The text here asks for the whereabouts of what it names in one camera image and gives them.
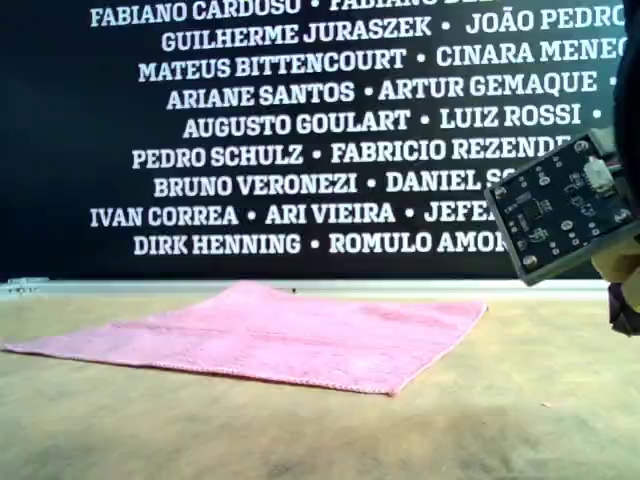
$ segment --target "electronic component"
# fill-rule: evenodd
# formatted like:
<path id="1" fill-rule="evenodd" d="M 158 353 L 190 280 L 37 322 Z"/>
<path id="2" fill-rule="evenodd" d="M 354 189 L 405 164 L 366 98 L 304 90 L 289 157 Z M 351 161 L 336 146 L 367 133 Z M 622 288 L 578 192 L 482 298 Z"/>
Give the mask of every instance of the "electronic component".
<path id="1" fill-rule="evenodd" d="M 485 190 L 518 276 L 529 286 L 640 233 L 615 165 L 611 129 L 591 130 Z"/>

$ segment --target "black wall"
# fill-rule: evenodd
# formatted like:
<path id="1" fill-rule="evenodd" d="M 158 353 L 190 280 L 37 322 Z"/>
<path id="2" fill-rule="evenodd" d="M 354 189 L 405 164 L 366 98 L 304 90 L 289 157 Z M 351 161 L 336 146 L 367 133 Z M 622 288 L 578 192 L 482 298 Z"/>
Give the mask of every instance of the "black wall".
<path id="1" fill-rule="evenodd" d="M 277 8 L 282 2 L 273 0 L 271 3 Z M 248 8 L 247 5 L 269 2 L 207 2 L 215 3 L 242 4 Z M 301 9 L 290 15 L 232 16 L 201 21 L 187 18 L 172 23 L 103 27 L 91 27 L 91 8 L 126 6 L 130 2 L 22 0 L 5 6 L 2 30 L 8 38 L 4 42 L 1 74 L 4 105 L 0 109 L 3 120 L 0 130 L 3 147 L 0 201 L 4 246 L 0 277 L 513 278 L 508 256 L 496 237 L 495 225 L 487 218 L 488 211 L 481 203 L 480 189 L 492 175 L 502 175 L 529 158 L 527 152 L 518 152 L 521 150 L 518 142 L 522 142 L 524 137 L 557 140 L 609 123 L 610 77 L 614 75 L 619 61 L 617 49 L 622 45 L 624 32 L 622 26 L 607 26 L 606 23 L 618 2 L 415 0 L 395 2 L 410 4 L 405 7 L 379 6 L 337 11 L 331 11 L 332 4 L 353 7 L 394 2 L 319 0 L 318 6 L 312 6 L 311 0 L 301 0 L 300 3 Z M 185 5 L 187 13 L 193 13 L 191 7 L 194 2 L 188 1 Z M 530 15 L 526 14 L 526 8 L 530 9 Z M 506 31 L 469 33 L 467 25 L 473 24 L 474 16 L 482 14 L 489 14 L 485 17 L 489 23 L 498 18 L 501 30 Z M 422 33 L 428 28 L 430 35 L 410 36 L 420 31 L 420 20 L 411 20 L 415 17 L 431 17 L 428 23 L 422 23 Z M 512 31 L 514 29 L 510 27 L 513 24 L 509 22 L 512 17 L 516 25 L 525 27 L 526 31 Z M 101 11 L 96 19 L 108 21 L 110 17 Z M 303 40 L 304 35 L 311 31 L 311 23 L 343 22 L 339 26 L 334 24 L 332 31 L 347 28 L 350 32 L 362 32 L 366 29 L 359 30 L 356 22 L 363 21 L 366 25 L 372 19 L 386 19 L 378 27 L 382 25 L 382 32 L 393 38 L 314 43 Z M 443 22 L 449 23 L 450 28 L 443 29 Z M 288 27 L 290 43 L 173 52 L 163 50 L 162 38 L 167 32 L 208 30 L 209 38 L 213 39 L 216 31 L 221 29 L 278 25 L 292 25 Z M 244 32 L 245 40 L 249 34 Z M 281 39 L 286 39 L 286 35 L 281 35 Z M 559 42 L 555 52 L 559 56 L 552 58 L 551 51 L 545 50 L 545 42 L 548 46 L 554 41 Z M 589 48 L 582 52 L 586 44 L 597 50 L 595 55 Z M 481 64 L 442 65 L 442 60 L 449 58 L 451 51 L 474 45 L 478 47 L 473 48 L 487 56 Z M 493 59 L 491 52 L 487 52 L 491 46 L 498 53 Z M 515 49 L 517 58 L 513 55 L 504 57 L 501 49 Z M 303 60 L 289 63 L 293 65 L 294 72 L 282 71 L 271 75 L 261 71 L 256 76 L 240 76 L 242 71 L 237 68 L 238 62 L 246 61 L 242 58 L 283 56 L 280 61 L 284 62 L 285 58 L 291 61 L 296 54 L 334 52 L 348 61 L 354 55 L 345 52 L 374 50 L 379 52 L 378 61 L 384 60 L 386 55 L 388 66 L 392 68 L 302 73 L 305 68 Z M 139 64 L 155 62 L 158 64 L 156 73 L 159 73 L 163 62 L 208 59 L 217 62 L 214 78 L 150 81 L 151 78 L 147 77 L 147 81 L 140 81 Z M 548 89 L 537 92 L 533 88 L 521 94 L 483 96 L 480 89 L 490 81 L 498 82 L 494 88 L 504 87 L 504 82 L 499 80 L 500 75 L 510 75 L 512 81 L 517 81 L 515 76 L 523 74 L 526 85 L 535 81 L 532 76 L 544 79 L 549 73 L 557 75 L 546 77 L 547 82 L 558 78 L 568 79 L 568 82 L 560 82 L 555 93 Z M 398 80 L 422 79 L 424 84 L 437 82 L 439 78 L 449 78 L 448 84 L 460 85 L 464 95 L 434 98 L 428 89 L 422 98 L 390 99 L 389 95 L 383 95 L 385 82 L 397 90 Z M 332 90 L 326 85 L 341 85 L 342 93 L 338 95 L 341 101 L 308 101 L 306 104 L 264 104 L 260 101 L 270 98 L 269 92 L 261 88 L 273 92 L 279 86 L 287 90 L 289 85 L 314 83 L 325 87 L 311 88 L 319 88 L 320 92 L 329 95 Z M 245 100 L 253 102 L 253 105 L 167 109 L 172 91 L 219 89 L 222 92 L 223 88 L 233 86 L 252 90 L 254 93 Z M 367 88 L 372 89 L 370 95 L 365 92 Z M 468 113 L 473 107 L 478 107 L 476 113 L 480 115 L 480 124 L 469 128 L 447 128 L 444 125 L 447 118 L 453 118 L 454 109 Z M 441 109 L 449 109 L 449 117 Z M 594 110 L 600 110 L 601 115 L 595 118 Z M 395 112 L 392 114 L 396 121 L 387 125 L 391 129 L 370 128 L 364 132 L 323 134 L 296 131 L 301 114 L 352 112 L 355 122 L 361 123 L 366 112 L 377 118 L 379 111 Z M 193 138 L 193 135 L 185 134 L 189 125 L 197 124 L 197 119 L 264 115 L 280 116 L 281 122 L 288 119 L 291 133 L 268 135 L 262 131 L 257 135 L 234 137 L 221 136 L 220 133 L 224 132 L 218 132 L 219 135 L 208 138 Z M 425 115 L 429 118 L 427 124 L 421 123 L 421 117 Z M 404 118 L 406 125 L 397 118 Z M 529 125 L 512 125 L 523 118 Z M 332 146 L 353 143 L 351 148 L 358 150 L 362 142 L 397 142 L 401 145 L 408 141 L 426 141 L 432 146 L 444 146 L 445 150 L 435 152 L 442 154 L 440 159 L 422 157 L 416 161 L 405 158 L 404 161 L 393 162 L 343 163 L 341 159 L 344 157 L 335 153 L 334 148 L 337 147 Z M 496 150 L 494 147 L 498 143 L 503 146 Z M 276 156 L 280 161 L 286 161 L 289 156 L 286 152 L 290 148 L 293 148 L 291 151 L 298 148 L 302 160 L 294 156 L 293 161 L 289 159 L 289 164 L 266 166 L 216 166 L 210 163 L 212 148 L 258 145 L 282 145 L 285 154 Z M 147 149 L 201 149 L 205 152 L 206 163 L 192 168 L 146 168 L 148 164 L 142 162 L 141 168 L 133 168 L 135 156 L 132 152 Z M 314 158 L 314 151 L 320 153 L 319 158 Z M 375 158 L 380 160 L 381 154 L 377 153 Z M 457 171 L 454 176 L 466 180 L 471 178 L 469 185 L 472 189 L 388 191 L 389 172 L 396 172 L 396 179 L 406 179 L 410 175 L 419 177 L 423 171 L 431 176 L 438 171 Z M 337 186 L 340 189 L 334 193 L 243 195 L 240 188 L 242 185 L 259 184 L 251 182 L 267 181 L 268 177 L 264 175 L 289 175 L 285 181 L 293 185 L 302 178 L 300 175 L 331 173 L 342 174 L 342 180 L 355 178 L 355 181 L 353 184 L 339 182 Z M 158 196 L 162 193 L 158 185 L 161 187 L 162 184 L 156 182 L 164 181 L 162 179 L 174 178 L 177 179 L 174 182 L 181 182 L 180 179 L 186 177 L 213 176 L 227 177 L 221 180 L 221 186 L 230 184 L 233 192 L 198 197 Z M 375 180 L 375 186 L 371 186 L 369 180 Z M 459 214 L 462 217 L 456 217 L 458 214 L 454 211 L 453 221 L 425 220 L 425 212 L 431 211 L 435 205 L 432 202 L 457 201 L 476 203 L 467 203 L 467 207 L 472 206 L 472 211 Z M 378 220 L 386 219 L 387 223 L 332 224 L 318 223 L 314 218 L 314 208 L 319 212 L 328 204 L 361 203 L 380 207 L 386 203 L 386 216 Z M 270 209 L 273 220 L 275 212 L 282 213 L 283 205 L 301 206 L 296 207 L 296 212 L 304 211 L 306 222 L 302 223 L 302 218 L 296 217 L 297 224 L 268 223 Z M 226 225 L 149 224 L 149 209 L 152 207 L 193 206 L 203 209 L 220 206 L 222 210 L 233 207 L 237 224 L 232 224 L 235 223 L 232 222 L 233 215 L 227 216 Z M 92 214 L 91 209 L 127 208 L 139 209 L 140 224 L 136 224 L 139 219 L 128 218 L 133 220 L 132 225 L 95 226 L 94 220 L 100 223 L 100 219 L 118 219 L 118 216 L 115 210 L 111 211 L 115 215 L 111 217 L 108 210 L 103 210 L 104 217 L 101 217 L 96 210 Z M 413 216 L 407 215 L 407 209 L 413 211 Z M 473 209 L 476 209 L 475 218 L 472 218 Z M 248 218 L 250 211 L 255 213 L 253 220 Z M 358 245 L 366 246 L 367 241 L 379 240 L 375 234 L 381 232 L 404 232 L 409 250 L 416 238 L 425 243 L 421 243 L 421 248 L 413 253 L 395 251 L 397 245 L 393 241 L 386 247 L 384 242 L 370 244 L 372 247 L 382 245 L 382 250 L 389 250 L 386 252 L 357 252 Z M 294 250 L 285 254 L 251 253 L 251 247 L 246 247 L 248 250 L 244 254 L 233 253 L 233 249 L 224 253 L 218 247 L 208 254 L 196 255 L 193 252 L 192 235 L 214 235 L 216 237 L 210 237 L 211 241 L 220 242 L 217 244 L 220 246 L 229 241 L 229 236 L 240 241 L 242 238 L 238 235 L 245 235 L 247 239 L 247 236 L 256 234 L 271 236 L 271 239 L 278 234 L 298 235 L 299 248 L 296 238 L 289 237 L 289 246 Z M 184 250 L 163 255 L 136 254 L 134 238 L 154 235 L 186 236 L 182 244 Z M 427 239 L 430 239 L 430 245 L 426 243 Z M 340 249 L 346 245 L 350 245 L 349 251 L 341 252 Z M 592 275 L 590 267 L 585 266 L 570 276 Z"/>

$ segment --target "baseboard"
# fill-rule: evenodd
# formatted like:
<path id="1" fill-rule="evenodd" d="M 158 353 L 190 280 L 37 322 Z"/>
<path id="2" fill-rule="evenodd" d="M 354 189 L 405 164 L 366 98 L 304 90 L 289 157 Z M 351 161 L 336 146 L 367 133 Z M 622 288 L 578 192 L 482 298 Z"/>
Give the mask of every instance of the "baseboard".
<path id="1" fill-rule="evenodd" d="M 231 281 L 42 281 L 30 282 L 28 295 L 215 295 Z M 518 280 L 274 280 L 261 281 L 299 295 L 333 298 L 545 298 L 606 299 L 601 280 L 550 280 L 526 287 Z M 13 288 L 0 288 L 0 299 L 20 296 Z"/>

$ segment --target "towel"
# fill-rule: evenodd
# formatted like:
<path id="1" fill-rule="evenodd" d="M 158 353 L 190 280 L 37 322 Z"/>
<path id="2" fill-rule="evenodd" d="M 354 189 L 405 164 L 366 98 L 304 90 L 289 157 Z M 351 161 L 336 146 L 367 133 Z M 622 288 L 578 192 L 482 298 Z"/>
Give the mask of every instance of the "towel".
<path id="1" fill-rule="evenodd" d="M 3 350 L 395 395 L 485 311 L 480 302 L 339 301 L 239 282 L 182 310 Z"/>

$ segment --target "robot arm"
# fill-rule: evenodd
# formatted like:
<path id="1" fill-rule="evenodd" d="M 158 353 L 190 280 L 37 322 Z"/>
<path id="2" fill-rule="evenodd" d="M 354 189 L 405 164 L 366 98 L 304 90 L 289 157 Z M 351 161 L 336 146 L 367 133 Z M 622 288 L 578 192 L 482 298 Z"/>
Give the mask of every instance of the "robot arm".
<path id="1" fill-rule="evenodd" d="M 627 43 L 613 128 L 591 130 L 485 191 L 518 276 L 533 286 L 592 261 L 610 322 L 640 335 L 640 0 L 623 0 Z"/>

